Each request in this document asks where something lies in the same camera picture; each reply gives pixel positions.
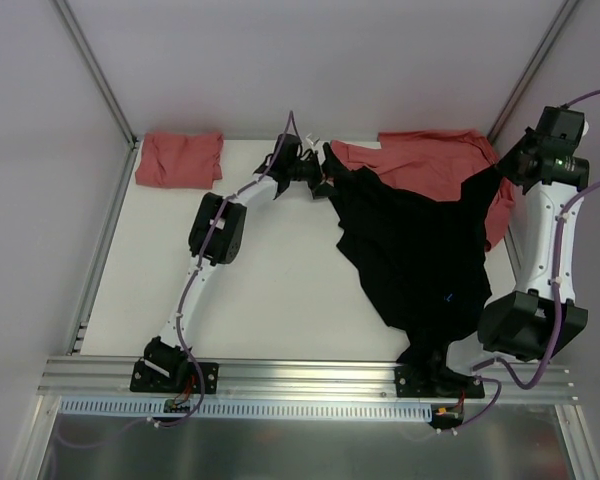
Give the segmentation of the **black t shirt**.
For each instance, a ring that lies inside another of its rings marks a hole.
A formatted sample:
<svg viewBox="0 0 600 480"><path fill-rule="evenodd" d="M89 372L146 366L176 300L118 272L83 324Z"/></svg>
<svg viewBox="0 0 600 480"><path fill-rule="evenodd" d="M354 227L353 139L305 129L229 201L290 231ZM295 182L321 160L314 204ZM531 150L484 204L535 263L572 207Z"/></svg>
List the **black t shirt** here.
<svg viewBox="0 0 600 480"><path fill-rule="evenodd" d="M327 176L342 230L337 248L383 322L408 338L398 363L449 368L449 346L476 332L492 294L485 222L502 175L491 166L469 177L454 201L392 188L372 170L350 170L337 157Z"/></svg>

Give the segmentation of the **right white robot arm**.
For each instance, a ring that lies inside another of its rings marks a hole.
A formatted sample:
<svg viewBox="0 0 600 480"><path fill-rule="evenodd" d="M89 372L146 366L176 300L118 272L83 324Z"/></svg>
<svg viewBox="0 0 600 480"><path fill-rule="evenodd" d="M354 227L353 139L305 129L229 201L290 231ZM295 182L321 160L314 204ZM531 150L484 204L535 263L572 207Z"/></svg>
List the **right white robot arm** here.
<svg viewBox="0 0 600 480"><path fill-rule="evenodd" d="M547 106L534 128L502 157L498 171L521 187L526 205L526 234L521 271L514 290L488 304L477 335L493 358L536 360L534 376L514 380L533 388L549 362L586 327L588 313L575 304L572 256L575 227L589 183L589 163L575 151L586 130L585 116L567 106Z"/></svg>

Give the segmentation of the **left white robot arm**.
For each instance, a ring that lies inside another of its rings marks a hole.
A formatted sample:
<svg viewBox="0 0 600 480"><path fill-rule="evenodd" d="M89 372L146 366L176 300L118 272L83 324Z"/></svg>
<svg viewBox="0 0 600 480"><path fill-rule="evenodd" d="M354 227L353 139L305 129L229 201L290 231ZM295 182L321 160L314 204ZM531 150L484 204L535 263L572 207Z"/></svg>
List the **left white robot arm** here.
<svg viewBox="0 0 600 480"><path fill-rule="evenodd" d="M214 281L237 258L247 215L279 198L293 182L304 182L315 199L332 193L321 167L319 146L320 141L312 136L302 140L283 133L246 185L228 196L204 195L188 237L191 257L182 292L159 335L143 353L145 365L164 390L179 390L195 371L187 335Z"/></svg>

